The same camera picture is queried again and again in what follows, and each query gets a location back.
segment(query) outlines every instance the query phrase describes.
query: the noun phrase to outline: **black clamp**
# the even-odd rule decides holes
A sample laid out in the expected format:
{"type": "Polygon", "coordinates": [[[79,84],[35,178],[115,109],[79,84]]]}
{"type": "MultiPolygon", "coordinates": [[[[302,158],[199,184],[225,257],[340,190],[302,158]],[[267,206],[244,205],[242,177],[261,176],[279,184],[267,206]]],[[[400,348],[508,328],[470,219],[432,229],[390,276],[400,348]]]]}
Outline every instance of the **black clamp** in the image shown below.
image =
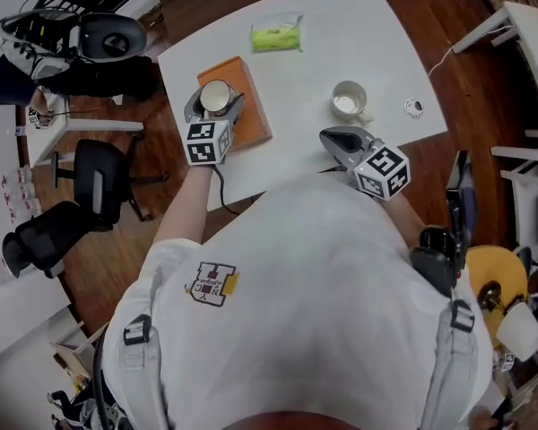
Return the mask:
{"type": "Polygon", "coordinates": [[[147,314],[141,314],[124,328],[124,344],[132,346],[150,341],[150,328],[152,318],[147,314]]]}
{"type": "Polygon", "coordinates": [[[462,299],[452,302],[452,321],[450,326],[460,331],[470,333],[474,328],[474,313],[471,307],[462,299]]]}

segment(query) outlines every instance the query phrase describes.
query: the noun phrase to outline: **yellow stool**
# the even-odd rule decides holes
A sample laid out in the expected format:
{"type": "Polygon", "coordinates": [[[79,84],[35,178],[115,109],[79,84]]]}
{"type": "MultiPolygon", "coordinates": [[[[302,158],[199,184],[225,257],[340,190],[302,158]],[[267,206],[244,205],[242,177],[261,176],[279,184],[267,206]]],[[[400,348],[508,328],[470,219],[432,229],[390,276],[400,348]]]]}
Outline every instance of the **yellow stool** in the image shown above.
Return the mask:
{"type": "MultiPolygon", "coordinates": [[[[528,295],[528,276],[520,258],[506,248],[483,245],[471,248],[466,254],[466,265],[470,271],[470,285],[478,298],[482,288],[497,281],[502,287],[500,300],[507,307],[518,295],[528,295]]],[[[492,347],[499,348],[496,339],[504,314],[500,310],[483,311],[484,322],[490,335],[492,347]]]]}

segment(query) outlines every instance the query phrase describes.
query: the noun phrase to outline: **wooden floor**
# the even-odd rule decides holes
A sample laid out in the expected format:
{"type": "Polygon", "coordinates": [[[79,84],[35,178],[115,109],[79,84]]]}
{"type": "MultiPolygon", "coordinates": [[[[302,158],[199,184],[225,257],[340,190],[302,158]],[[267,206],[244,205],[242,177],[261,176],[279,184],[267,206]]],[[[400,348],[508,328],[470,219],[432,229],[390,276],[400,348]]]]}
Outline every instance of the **wooden floor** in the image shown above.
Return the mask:
{"type": "MultiPolygon", "coordinates": [[[[485,19],[489,12],[481,0],[387,0],[416,47],[427,71],[436,64],[452,43],[485,19]]],[[[248,0],[199,0],[205,13],[191,9],[195,1],[171,0],[164,5],[168,24],[152,28],[150,55],[215,20],[243,6],[248,0]]],[[[480,219],[475,244],[512,245],[513,208],[509,187],[499,178],[497,161],[490,146],[534,145],[525,142],[525,127],[538,127],[538,99],[534,82],[514,44],[492,48],[481,43],[460,56],[451,55],[431,77],[448,133],[403,146],[412,166],[412,182],[405,194],[427,223],[448,223],[445,186],[456,151],[467,149],[473,157],[474,177],[480,219]]],[[[74,109],[89,109],[93,99],[73,101],[74,109]]],[[[122,117],[143,121],[147,139],[139,146],[134,175],[148,176],[169,171],[164,185],[135,188],[143,210],[155,221],[138,222],[129,206],[122,209],[122,219],[110,233],[92,233],[65,258],[64,283],[74,309],[90,331],[109,320],[123,292],[137,278],[143,258],[158,227],[163,212],[178,190],[186,171],[186,162],[178,132],[165,96],[143,103],[108,105],[93,114],[96,117],[122,117]]],[[[72,133],[58,145],[59,151],[72,151],[83,137],[116,144],[124,150],[125,133],[72,133]]],[[[38,196],[44,208],[64,199],[71,200],[71,183],[63,181],[55,190],[48,168],[33,171],[38,196]]],[[[236,206],[245,209],[248,202],[236,206]]],[[[207,236],[229,223],[224,211],[210,213],[207,236]]]]}

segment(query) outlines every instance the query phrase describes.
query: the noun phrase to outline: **orange box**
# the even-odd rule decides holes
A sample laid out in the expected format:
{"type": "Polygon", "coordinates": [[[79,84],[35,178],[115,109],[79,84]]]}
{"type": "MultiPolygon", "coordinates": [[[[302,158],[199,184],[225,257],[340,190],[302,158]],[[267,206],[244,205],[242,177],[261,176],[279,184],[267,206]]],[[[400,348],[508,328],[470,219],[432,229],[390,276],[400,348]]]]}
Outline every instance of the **orange box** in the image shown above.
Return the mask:
{"type": "Polygon", "coordinates": [[[257,89],[247,64],[236,56],[197,75],[204,86],[211,80],[223,80],[238,94],[245,94],[245,106],[233,127],[233,144],[230,151],[243,150],[269,140],[272,136],[257,89]]]}

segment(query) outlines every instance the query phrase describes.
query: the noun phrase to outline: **white cable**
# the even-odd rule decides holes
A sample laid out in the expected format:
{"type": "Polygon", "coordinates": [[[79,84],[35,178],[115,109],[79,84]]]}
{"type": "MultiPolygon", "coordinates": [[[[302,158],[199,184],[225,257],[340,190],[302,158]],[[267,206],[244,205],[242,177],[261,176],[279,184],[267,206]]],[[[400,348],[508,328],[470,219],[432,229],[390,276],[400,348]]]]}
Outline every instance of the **white cable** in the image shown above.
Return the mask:
{"type": "Polygon", "coordinates": [[[490,32],[488,32],[488,34],[490,35],[491,33],[500,32],[504,29],[512,29],[513,27],[513,25],[505,25],[504,27],[500,27],[499,29],[491,30],[490,32]]]}
{"type": "Polygon", "coordinates": [[[429,76],[434,72],[435,68],[437,68],[439,65],[442,65],[443,62],[445,62],[445,59],[451,53],[451,51],[452,51],[452,47],[450,47],[448,51],[442,56],[442,59],[440,59],[440,62],[429,70],[429,76]]]}

